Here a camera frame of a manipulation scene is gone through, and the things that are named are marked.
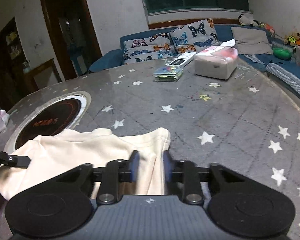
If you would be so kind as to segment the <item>dark wooden side table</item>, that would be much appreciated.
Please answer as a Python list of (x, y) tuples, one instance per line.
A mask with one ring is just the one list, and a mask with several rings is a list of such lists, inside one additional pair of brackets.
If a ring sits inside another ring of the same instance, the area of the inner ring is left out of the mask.
[(41, 65), (24, 69), (24, 81), (29, 93), (34, 93), (43, 88), (60, 83), (61, 77), (53, 59)]

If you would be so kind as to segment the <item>grey cushion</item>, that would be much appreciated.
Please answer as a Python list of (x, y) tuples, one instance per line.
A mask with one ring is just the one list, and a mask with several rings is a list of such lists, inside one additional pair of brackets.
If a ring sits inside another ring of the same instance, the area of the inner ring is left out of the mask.
[(238, 50), (239, 54), (273, 54), (264, 30), (231, 27), (231, 31), (235, 39), (235, 48)]

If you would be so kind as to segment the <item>white tissue box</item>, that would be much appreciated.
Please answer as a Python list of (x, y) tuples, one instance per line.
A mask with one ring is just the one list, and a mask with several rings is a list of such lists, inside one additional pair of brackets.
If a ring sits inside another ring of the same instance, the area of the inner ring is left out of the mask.
[(194, 73), (199, 76), (227, 80), (237, 67), (235, 39), (220, 46), (210, 46), (194, 56)]

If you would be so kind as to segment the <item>green round toy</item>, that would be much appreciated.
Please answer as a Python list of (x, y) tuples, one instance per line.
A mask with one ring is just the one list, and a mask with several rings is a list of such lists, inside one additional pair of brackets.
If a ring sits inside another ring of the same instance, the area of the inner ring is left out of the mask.
[(281, 60), (291, 59), (291, 52), (283, 48), (273, 48), (273, 55)]

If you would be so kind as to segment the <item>white remote device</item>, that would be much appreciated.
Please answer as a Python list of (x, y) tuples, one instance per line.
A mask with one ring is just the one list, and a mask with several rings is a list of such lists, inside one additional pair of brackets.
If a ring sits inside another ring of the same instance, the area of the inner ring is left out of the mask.
[(167, 63), (167, 66), (181, 66), (184, 67), (185, 65), (187, 65), (188, 63), (190, 63), (194, 56), (196, 55), (196, 53), (183, 53), (181, 55), (179, 55), (177, 58), (175, 58), (172, 62)]

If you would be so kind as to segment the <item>butterfly pillow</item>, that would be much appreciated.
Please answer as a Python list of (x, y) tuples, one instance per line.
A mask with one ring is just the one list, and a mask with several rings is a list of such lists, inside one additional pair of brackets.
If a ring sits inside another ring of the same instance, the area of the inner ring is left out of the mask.
[(178, 54), (198, 53), (210, 46), (218, 46), (219, 40), (211, 18), (174, 28), (170, 31)]
[(134, 38), (123, 42), (124, 64), (138, 63), (174, 57), (175, 49), (169, 33), (158, 33), (149, 37)]

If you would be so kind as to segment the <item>clear box of coloured items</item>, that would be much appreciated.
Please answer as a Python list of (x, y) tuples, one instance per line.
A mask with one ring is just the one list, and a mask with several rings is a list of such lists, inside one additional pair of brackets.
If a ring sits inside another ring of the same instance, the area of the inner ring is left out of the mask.
[(153, 73), (156, 82), (176, 82), (182, 74), (183, 67), (178, 66), (163, 66)]

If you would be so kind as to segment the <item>black induction cooktop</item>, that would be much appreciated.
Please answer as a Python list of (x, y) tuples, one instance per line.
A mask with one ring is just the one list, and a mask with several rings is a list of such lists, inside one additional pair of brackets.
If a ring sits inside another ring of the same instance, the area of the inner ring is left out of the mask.
[(57, 135), (78, 116), (81, 102), (70, 98), (55, 102), (35, 116), (19, 133), (15, 149), (20, 148), (38, 135)]

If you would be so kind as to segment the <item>plush toy panda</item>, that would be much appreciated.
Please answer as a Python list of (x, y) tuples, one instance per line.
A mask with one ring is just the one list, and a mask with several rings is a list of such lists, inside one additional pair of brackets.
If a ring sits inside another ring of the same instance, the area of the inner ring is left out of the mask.
[(247, 16), (245, 16), (244, 14), (240, 14), (238, 17), (239, 23), (242, 26), (250, 26), (253, 27), (255, 22), (254, 20), (248, 18)]

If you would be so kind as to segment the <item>left butterfly pillow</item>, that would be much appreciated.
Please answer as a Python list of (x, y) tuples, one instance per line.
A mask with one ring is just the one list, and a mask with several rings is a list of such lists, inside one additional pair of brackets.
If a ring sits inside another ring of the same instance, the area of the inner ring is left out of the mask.
[(123, 42), (124, 64), (138, 63), (174, 57), (175, 49), (169, 33), (158, 33), (149, 37), (134, 38)]

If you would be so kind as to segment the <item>right butterfly pillow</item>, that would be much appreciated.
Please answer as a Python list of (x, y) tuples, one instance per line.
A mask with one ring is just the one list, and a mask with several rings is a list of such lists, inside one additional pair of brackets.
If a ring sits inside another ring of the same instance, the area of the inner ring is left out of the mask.
[(174, 28), (170, 31), (178, 54), (198, 53), (210, 46), (218, 46), (219, 40), (211, 18)]

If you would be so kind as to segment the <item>cream knit sweater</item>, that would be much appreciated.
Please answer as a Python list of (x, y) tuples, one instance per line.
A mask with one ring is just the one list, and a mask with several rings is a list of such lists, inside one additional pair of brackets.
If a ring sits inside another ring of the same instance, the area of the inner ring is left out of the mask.
[(138, 177), (121, 188), (125, 194), (163, 195), (163, 152), (170, 146), (170, 133), (165, 128), (152, 132), (118, 137), (111, 129), (98, 128), (92, 132), (66, 129), (55, 136), (37, 136), (29, 140), (15, 155), (28, 156), (28, 168), (0, 167), (0, 194), (10, 200), (13, 196), (71, 170), (90, 163), (105, 167), (112, 160), (128, 160), (134, 150), (140, 155)]

